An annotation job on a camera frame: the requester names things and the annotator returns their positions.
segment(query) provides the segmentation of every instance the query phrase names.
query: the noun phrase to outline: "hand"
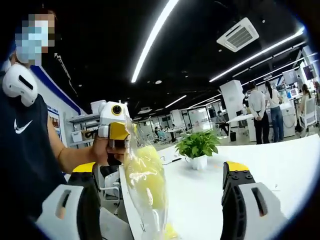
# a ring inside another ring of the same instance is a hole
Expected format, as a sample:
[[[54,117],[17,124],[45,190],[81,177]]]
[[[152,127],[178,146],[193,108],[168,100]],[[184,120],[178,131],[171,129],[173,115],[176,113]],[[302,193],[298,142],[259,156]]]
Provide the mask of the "hand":
[[[108,153],[114,154],[114,158],[124,163],[125,160],[125,148],[108,146],[109,140],[105,137],[96,136],[92,146],[92,154],[95,162],[104,166],[108,166]]]

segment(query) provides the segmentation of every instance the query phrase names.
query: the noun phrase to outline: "potted plant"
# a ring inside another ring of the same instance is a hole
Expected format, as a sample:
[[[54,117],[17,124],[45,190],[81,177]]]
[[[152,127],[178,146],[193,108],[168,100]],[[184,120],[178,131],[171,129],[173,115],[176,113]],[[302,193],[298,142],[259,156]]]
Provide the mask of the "potted plant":
[[[181,155],[186,156],[186,161],[193,169],[201,170],[208,164],[207,156],[218,153],[216,146],[219,143],[214,131],[200,131],[186,136],[175,148]]]

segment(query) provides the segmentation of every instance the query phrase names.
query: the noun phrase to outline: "ceiling air conditioner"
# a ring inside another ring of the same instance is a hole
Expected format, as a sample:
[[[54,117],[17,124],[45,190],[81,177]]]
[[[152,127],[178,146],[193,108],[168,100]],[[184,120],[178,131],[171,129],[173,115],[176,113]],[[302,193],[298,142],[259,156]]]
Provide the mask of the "ceiling air conditioner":
[[[236,53],[258,38],[259,34],[257,30],[250,20],[245,17],[230,28],[216,42]]]

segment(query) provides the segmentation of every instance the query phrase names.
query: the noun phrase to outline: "white shirt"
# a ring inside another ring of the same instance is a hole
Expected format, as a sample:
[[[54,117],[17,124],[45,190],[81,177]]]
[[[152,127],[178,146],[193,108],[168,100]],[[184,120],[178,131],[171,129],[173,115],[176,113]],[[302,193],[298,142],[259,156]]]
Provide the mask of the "white shirt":
[[[257,117],[264,117],[265,111],[266,111],[266,98],[265,95],[254,89],[249,96],[249,108],[251,113],[253,114],[254,118],[257,119]]]
[[[272,98],[270,97],[269,91],[266,92],[265,100],[270,102],[270,108],[271,109],[279,107],[279,102],[280,102],[280,98],[279,97],[280,97],[280,94],[275,89],[272,89]]]

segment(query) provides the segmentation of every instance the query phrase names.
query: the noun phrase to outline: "green plant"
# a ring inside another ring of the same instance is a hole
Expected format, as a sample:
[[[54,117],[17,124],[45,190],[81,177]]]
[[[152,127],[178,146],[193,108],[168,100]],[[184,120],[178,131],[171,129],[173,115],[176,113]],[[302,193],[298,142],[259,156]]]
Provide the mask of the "green plant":
[[[212,130],[195,132],[186,136],[175,148],[183,156],[191,159],[203,155],[212,156],[213,152],[218,153],[216,145],[220,144],[219,139]]]

